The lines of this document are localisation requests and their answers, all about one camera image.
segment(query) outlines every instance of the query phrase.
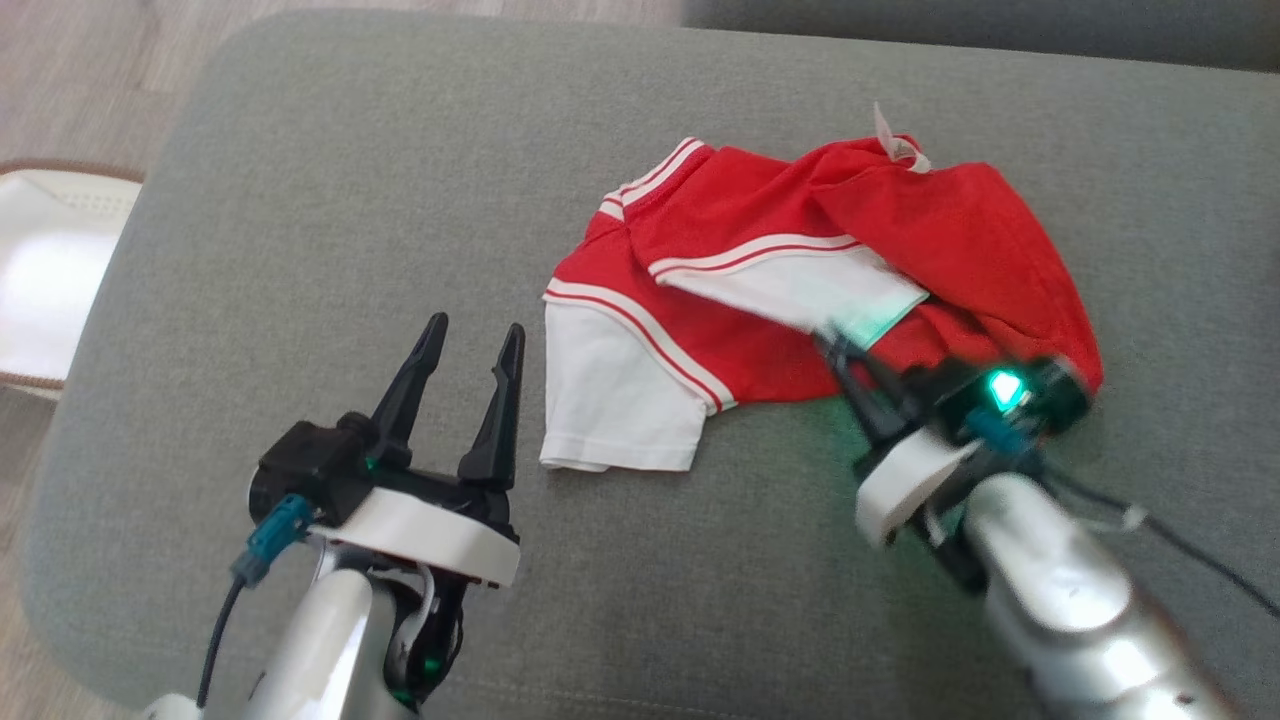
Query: green led light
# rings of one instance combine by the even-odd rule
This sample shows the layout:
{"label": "green led light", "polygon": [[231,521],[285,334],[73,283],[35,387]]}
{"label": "green led light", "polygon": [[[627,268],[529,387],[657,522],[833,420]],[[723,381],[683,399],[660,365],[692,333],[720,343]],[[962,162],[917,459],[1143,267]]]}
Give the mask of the green led light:
{"label": "green led light", "polygon": [[996,370],[987,380],[992,397],[996,398],[996,410],[1009,413],[1018,407],[1027,397],[1027,387],[1023,379],[1007,370]]}

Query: robotic arm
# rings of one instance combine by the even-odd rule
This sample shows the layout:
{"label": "robotic arm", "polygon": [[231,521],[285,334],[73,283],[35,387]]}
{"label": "robotic arm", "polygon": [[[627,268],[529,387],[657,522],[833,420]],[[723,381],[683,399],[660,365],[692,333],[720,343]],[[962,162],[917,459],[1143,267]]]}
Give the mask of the robotic arm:
{"label": "robotic arm", "polygon": [[872,443],[859,529],[878,547],[915,530],[983,594],[1050,717],[1236,717],[1164,609],[1051,495],[1039,436],[1088,409],[1065,363],[950,360],[899,378],[844,340],[818,343]]}
{"label": "robotic arm", "polygon": [[315,579],[246,719],[411,720],[462,647],[472,584],[509,585],[520,562],[507,492],[515,483],[525,331],[512,325],[498,387],[471,450],[448,477],[410,468],[408,437],[444,346],[439,313],[371,416],[293,425],[259,462],[248,492],[257,530],[233,565],[197,698],[170,694],[147,720],[198,720],[221,629],[241,587],[257,584],[293,542],[320,551]]}

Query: wooden floor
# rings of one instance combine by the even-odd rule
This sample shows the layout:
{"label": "wooden floor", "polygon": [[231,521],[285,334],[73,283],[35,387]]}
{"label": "wooden floor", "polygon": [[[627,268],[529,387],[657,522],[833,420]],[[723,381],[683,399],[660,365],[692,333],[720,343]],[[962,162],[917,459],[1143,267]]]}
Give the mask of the wooden floor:
{"label": "wooden floor", "polygon": [[[682,9],[681,0],[0,0],[0,163],[146,172],[227,36],[282,10],[334,6],[654,26],[678,24]],[[0,387],[0,719],[131,717],[58,670],[22,619],[20,524],[52,410]]]}

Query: white tag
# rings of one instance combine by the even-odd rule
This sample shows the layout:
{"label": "white tag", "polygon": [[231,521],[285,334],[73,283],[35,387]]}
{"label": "white tag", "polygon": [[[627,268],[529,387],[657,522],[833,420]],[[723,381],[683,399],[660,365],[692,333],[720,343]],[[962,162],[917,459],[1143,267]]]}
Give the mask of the white tag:
{"label": "white tag", "polygon": [[890,129],[888,120],[879,111],[879,102],[876,102],[876,138],[881,141],[881,147],[884,149],[888,159],[895,163],[915,158],[915,163],[909,168],[913,173],[927,173],[933,168],[929,159],[916,150],[914,145],[901,137],[893,137],[893,131]]}

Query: gray fabric surface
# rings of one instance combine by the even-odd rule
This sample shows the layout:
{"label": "gray fabric surface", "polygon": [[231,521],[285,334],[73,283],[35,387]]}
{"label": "gray fabric surface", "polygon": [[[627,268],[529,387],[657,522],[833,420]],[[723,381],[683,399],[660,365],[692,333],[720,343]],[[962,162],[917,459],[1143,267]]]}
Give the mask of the gray fabric surface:
{"label": "gray fabric surface", "polygon": [[[1280,78],[325,12],[232,40],[147,179],[42,464],[32,624],[111,698],[192,693],[257,456],[298,418],[370,410],[447,310],[416,460],[452,470],[525,323],[525,555],[515,588],[470,596],[431,717],[1036,716],[979,605],[918,543],[858,537],[838,404],[714,418],[689,475],[536,464],[539,293],[599,196],[686,135],[781,158],[869,135],[872,100],[936,165],[1001,168],[1056,238],[1108,370],[1064,456],[1280,594]],[[1280,716],[1276,625],[1153,541],[1117,544],[1252,716]],[[308,561],[237,607],[211,717]]]}
{"label": "gray fabric surface", "polygon": [[1257,0],[686,0],[685,24],[1280,70],[1280,5]]}

